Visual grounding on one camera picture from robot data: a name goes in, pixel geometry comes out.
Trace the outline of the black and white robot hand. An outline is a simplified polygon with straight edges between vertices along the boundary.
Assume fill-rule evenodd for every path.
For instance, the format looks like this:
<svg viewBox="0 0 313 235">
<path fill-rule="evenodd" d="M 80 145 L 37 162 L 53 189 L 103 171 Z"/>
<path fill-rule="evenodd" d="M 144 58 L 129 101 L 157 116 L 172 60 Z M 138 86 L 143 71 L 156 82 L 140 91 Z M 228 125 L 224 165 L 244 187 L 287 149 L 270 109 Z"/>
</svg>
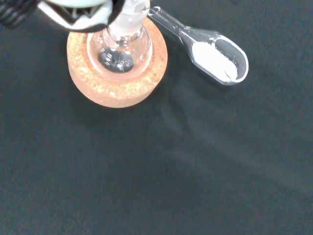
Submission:
<svg viewBox="0 0 313 235">
<path fill-rule="evenodd" d="M 2 0 L 0 24 L 14 29 L 35 10 L 70 32 L 97 32 L 120 14 L 124 0 Z"/>
</svg>

